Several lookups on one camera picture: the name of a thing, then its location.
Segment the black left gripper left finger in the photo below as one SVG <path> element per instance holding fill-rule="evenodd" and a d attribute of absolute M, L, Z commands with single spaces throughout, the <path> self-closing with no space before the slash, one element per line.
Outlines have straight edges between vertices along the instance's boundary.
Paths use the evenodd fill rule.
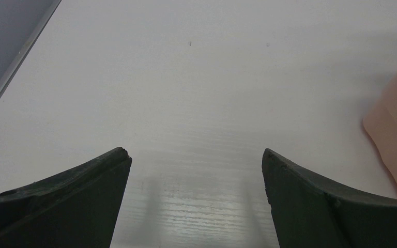
<path fill-rule="evenodd" d="M 132 158 L 122 147 L 0 194 L 0 247 L 109 247 Z"/>

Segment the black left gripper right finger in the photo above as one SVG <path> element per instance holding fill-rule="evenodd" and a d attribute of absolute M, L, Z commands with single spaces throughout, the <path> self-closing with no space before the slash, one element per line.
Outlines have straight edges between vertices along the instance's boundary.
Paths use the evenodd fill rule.
<path fill-rule="evenodd" d="M 271 149 L 262 173 L 280 247 L 397 247 L 397 199 L 338 183 Z"/>

